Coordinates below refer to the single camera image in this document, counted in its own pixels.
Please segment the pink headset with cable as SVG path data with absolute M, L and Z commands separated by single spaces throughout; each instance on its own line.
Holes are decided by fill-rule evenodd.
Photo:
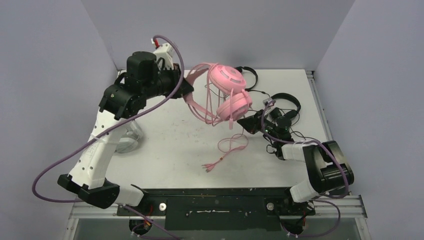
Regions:
M 206 75 L 205 106 L 197 103 L 192 93 L 184 95 L 184 102 L 203 123 L 215 127 L 227 122 L 229 129 L 232 129 L 234 123 L 244 117 L 253 104 L 246 90 L 246 80 L 234 67 L 203 62 L 188 72 L 186 81 L 193 86 L 203 74 Z

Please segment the white grey gaming headset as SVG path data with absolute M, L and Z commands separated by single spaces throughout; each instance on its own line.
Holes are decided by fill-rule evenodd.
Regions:
M 125 132 L 119 139 L 115 152 L 125 154 L 134 151 L 143 136 L 144 132 L 140 125 L 135 120 L 131 121 L 125 126 Z

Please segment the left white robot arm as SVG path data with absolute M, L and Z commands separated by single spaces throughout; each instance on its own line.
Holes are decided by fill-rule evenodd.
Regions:
M 77 163 L 57 183 L 83 202 L 107 209 L 113 204 L 129 205 L 137 215 L 145 214 L 150 202 L 134 187 L 124 187 L 106 178 L 111 159 L 129 123 L 160 107 L 169 99 L 180 98 L 194 89 L 184 78 L 185 65 L 168 61 L 147 51 L 134 52 L 127 58 L 126 71 L 107 87 L 99 103 L 96 121 Z

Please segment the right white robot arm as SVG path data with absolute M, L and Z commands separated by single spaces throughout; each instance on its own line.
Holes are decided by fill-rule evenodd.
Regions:
M 305 163 L 307 177 L 289 189 L 289 196 L 282 201 L 284 210 L 295 214 L 302 209 L 303 202 L 334 190 L 344 189 L 341 196 L 346 196 L 355 177 L 339 144 L 334 140 L 295 141 L 290 133 L 291 119 L 285 115 L 271 117 L 268 120 L 260 110 L 237 123 L 252 135 L 261 132 L 278 159 Z

